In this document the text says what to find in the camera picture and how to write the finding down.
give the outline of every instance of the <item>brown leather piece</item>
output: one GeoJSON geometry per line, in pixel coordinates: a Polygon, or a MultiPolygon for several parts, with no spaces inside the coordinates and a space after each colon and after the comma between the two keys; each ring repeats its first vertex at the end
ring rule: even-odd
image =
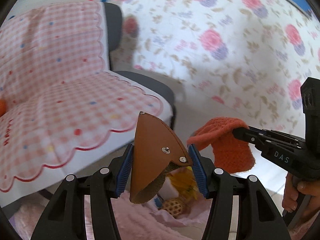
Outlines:
{"type": "Polygon", "coordinates": [[[162,188],[167,173],[192,166],[192,160],[178,136],[161,119],[140,112],[134,138],[130,201],[142,204],[162,188]],[[170,153],[162,148],[169,148],[170,153]],[[182,163],[179,158],[185,157],[182,163]]]}

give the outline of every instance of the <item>floral fabric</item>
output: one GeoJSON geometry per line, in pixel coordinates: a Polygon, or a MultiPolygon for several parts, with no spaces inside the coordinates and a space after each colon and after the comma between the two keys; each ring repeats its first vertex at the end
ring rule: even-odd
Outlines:
{"type": "Polygon", "coordinates": [[[319,78],[319,22],[287,0],[132,0],[114,66],[192,86],[247,116],[291,133],[303,118],[300,86],[319,78]]]}

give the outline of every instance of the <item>orange knitted hat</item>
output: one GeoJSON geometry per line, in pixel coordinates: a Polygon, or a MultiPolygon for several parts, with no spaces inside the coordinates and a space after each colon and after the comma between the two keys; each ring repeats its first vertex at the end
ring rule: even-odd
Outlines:
{"type": "Polygon", "coordinates": [[[213,118],[198,129],[187,140],[187,144],[195,144],[199,151],[211,144],[214,165],[230,174],[248,171],[255,165],[255,159],[249,144],[233,136],[233,129],[239,127],[249,128],[244,121],[237,118],[213,118]]]}

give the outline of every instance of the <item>pink gingham blanket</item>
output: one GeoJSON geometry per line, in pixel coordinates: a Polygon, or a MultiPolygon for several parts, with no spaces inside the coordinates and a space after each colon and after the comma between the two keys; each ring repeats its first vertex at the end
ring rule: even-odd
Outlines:
{"type": "Polygon", "coordinates": [[[132,130],[140,111],[161,113],[159,98],[105,71],[100,6],[55,4],[1,28],[1,192],[101,146],[110,132],[132,130]]]}

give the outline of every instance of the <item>human hand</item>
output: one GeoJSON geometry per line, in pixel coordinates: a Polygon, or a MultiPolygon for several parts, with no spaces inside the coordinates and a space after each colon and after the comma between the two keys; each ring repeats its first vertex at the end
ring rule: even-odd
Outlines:
{"type": "Polygon", "coordinates": [[[297,198],[299,192],[312,196],[301,216],[300,223],[305,223],[320,210],[320,180],[314,182],[301,181],[296,189],[292,184],[292,174],[287,174],[282,207],[290,213],[296,210],[298,206],[297,198]]]}

